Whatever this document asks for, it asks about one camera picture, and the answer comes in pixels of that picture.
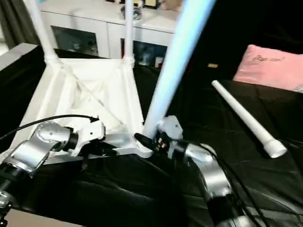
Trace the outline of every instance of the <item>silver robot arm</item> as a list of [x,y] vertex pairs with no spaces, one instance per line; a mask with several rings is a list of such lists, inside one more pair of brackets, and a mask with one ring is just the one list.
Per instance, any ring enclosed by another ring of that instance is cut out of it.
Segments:
[[193,170],[216,227],[255,226],[244,214],[225,172],[214,158],[214,149],[181,140],[183,130],[175,116],[163,119],[158,132],[155,140],[138,133],[135,138],[143,146],[155,152],[164,152],[168,158],[183,162]]
[[31,138],[20,143],[0,164],[0,227],[7,225],[4,217],[16,193],[47,160],[50,151],[64,150],[76,156],[85,144],[104,137],[105,127],[101,121],[92,122],[77,132],[54,122],[39,124]]

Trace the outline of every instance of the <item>white pole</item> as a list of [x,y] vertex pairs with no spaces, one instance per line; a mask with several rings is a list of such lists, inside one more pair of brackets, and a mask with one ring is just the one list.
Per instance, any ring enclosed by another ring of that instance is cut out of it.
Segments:
[[151,139],[156,135],[158,124],[167,112],[214,3],[215,0],[185,2],[144,125],[143,134]]
[[133,20],[134,20],[134,0],[126,0],[125,1],[124,60],[126,61],[126,63],[132,65],[134,65]]
[[255,134],[271,158],[279,157],[287,152],[286,147],[276,140],[217,80],[214,80],[212,85]]
[[37,31],[38,37],[40,39],[43,51],[44,51],[44,60],[46,63],[59,63],[59,58],[56,55],[49,37],[47,35],[45,25],[43,23],[41,11],[39,8],[39,3],[37,0],[29,0],[29,14],[34,23],[35,29]]

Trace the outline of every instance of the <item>white foldable stand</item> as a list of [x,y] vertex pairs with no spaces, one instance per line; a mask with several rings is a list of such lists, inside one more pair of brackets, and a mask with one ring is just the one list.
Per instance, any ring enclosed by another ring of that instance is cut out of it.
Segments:
[[[133,75],[133,0],[126,0],[125,57],[119,60],[58,58],[47,36],[37,0],[28,2],[45,53],[46,68],[21,125],[59,114],[99,116],[107,128],[106,142],[118,147],[118,154],[150,157],[152,151],[136,144],[133,139],[134,133],[143,130]],[[154,138],[166,114],[214,2],[187,0],[183,7],[144,126],[143,133],[150,138]],[[89,124],[88,120],[78,118],[59,123],[76,130]],[[11,148],[27,140],[34,130],[35,127],[31,127],[19,131]],[[59,153],[50,157],[47,163],[70,160],[69,154]]]
[[[152,155],[150,150],[138,149],[132,137],[143,129],[143,116],[133,74],[133,0],[126,1],[124,59],[58,58],[47,35],[38,1],[29,0],[27,3],[45,53],[46,68],[21,125],[60,114],[98,116],[106,127],[106,142],[117,146],[118,154]],[[89,124],[89,120],[82,118],[65,118],[57,122],[75,130]],[[29,139],[35,128],[33,126],[19,131],[10,148]],[[62,151],[53,154],[47,163],[70,160],[70,154]]]

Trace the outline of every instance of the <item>white cabinet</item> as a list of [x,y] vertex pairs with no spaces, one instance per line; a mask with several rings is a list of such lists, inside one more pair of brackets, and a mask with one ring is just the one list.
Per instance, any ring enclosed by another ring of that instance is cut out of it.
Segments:
[[[123,56],[125,20],[121,5],[103,0],[47,0],[42,16],[54,48],[104,58]],[[134,56],[141,65],[161,67],[174,35],[177,13],[143,9],[134,21]]]
[[106,22],[51,12],[42,16],[54,48],[110,57]]
[[[121,58],[123,53],[123,42],[125,38],[125,30],[124,25],[112,24],[108,23],[108,37],[109,37],[109,52],[111,58]],[[154,51],[160,49],[160,52],[163,52],[161,49],[165,49],[169,45],[173,34],[166,32],[159,32],[155,30],[143,29],[134,27],[134,54],[136,55],[136,48],[138,45],[141,45],[137,42],[145,43],[145,44],[155,44]]]

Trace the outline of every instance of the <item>glass cabinet door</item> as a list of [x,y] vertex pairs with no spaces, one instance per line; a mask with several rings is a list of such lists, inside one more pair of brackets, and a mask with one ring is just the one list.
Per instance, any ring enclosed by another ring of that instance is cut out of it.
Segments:
[[51,26],[59,49],[99,56],[93,32]]
[[109,58],[106,22],[42,11],[52,46]]

